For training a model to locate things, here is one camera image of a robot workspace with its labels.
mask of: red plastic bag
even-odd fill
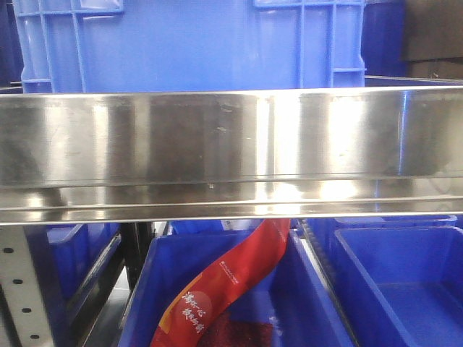
[[[290,219],[263,221],[196,276],[164,312],[151,347],[194,347],[212,322],[264,279],[286,251]]]

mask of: reflective metal surface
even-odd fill
[[[463,87],[0,97],[0,222],[463,211]]]
[[[0,87],[0,94],[22,94],[22,87],[11,86],[11,87]]]
[[[418,86],[463,85],[463,80],[445,80],[441,78],[411,78],[366,76],[366,87],[418,87]]]

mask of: blue storage box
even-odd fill
[[[405,0],[366,0],[363,17],[362,56],[367,74],[404,77],[402,60]]]
[[[463,215],[456,215],[455,226],[457,226],[458,228],[463,228]]]
[[[297,226],[298,226],[298,224],[297,224],[297,218],[292,218],[292,219],[291,219],[291,224],[289,225],[289,227],[290,227],[291,229],[295,229],[295,228],[297,228]]]
[[[347,229],[336,240],[336,292],[361,346],[463,346],[461,229]]]
[[[387,215],[381,217],[308,218],[321,249],[329,260],[336,229],[402,228],[413,226],[455,226],[455,215]]]
[[[119,230],[118,223],[91,223],[88,224],[88,240],[90,242],[90,261],[92,264],[101,251],[109,244]]]
[[[48,226],[48,241],[53,249],[64,299],[70,299],[79,288],[118,230],[118,223]]]
[[[364,83],[364,0],[13,3],[26,93]]]
[[[241,231],[255,229],[262,222],[262,219],[197,219],[197,220],[173,220],[172,233],[179,234],[202,234],[217,233],[221,231]]]
[[[250,232],[156,239],[148,253],[119,347],[148,347],[175,296],[210,263]],[[291,233],[277,268],[229,307],[233,320],[273,324],[272,346],[349,346],[349,336]]]
[[[61,292],[65,299],[69,299],[91,266],[88,226],[54,226],[48,230],[47,235],[54,253]]]

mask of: dark red item in bin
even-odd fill
[[[164,312],[151,347],[196,347],[214,320],[264,279],[286,251],[290,219],[263,221],[194,278]]]
[[[269,323],[235,322],[224,312],[207,329],[197,347],[271,347]]]

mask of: blue plastic crate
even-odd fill
[[[334,231],[348,228],[406,228],[413,226],[455,226],[455,215],[390,215],[381,217],[308,218],[325,256],[333,254]]]
[[[290,229],[296,229],[298,227],[298,221],[297,218],[292,218],[291,219],[291,224],[289,225]]]
[[[336,240],[336,291],[361,346],[463,346],[461,229],[347,229]]]
[[[367,0],[363,17],[362,56],[367,74],[404,77],[402,60],[405,0]]]
[[[173,220],[170,222],[174,235],[218,233],[222,231],[242,231],[257,228],[262,219],[198,219]]]
[[[456,215],[455,226],[457,226],[458,228],[463,228],[463,215]]]
[[[119,347],[148,347],[174,297],[249,232],[156,239],[134,293]],[[350,339],[301,241],[291,233],[277,268],[233,303],[233,320],[271,322],[272,346],[349,346]]]
[[[119,230],[118,223],[91,223],[88,224],[88,240],[90,242],[90,261],[98,258],[103,249],[109,244]]]
[[[13,3],[26,93],[364,83],[364,0]]]
[[[22,57],[11,1],[0,0],[0,87],[21,80]]]
[[[69,299],[87,275],[90,262],[88,226],[85,224],[51,227],[48,241],[53,249],[61,292]]]
[[[118,223],[56,224],[48,227],[61,291],[70,299],[101,251],[119,230]]]

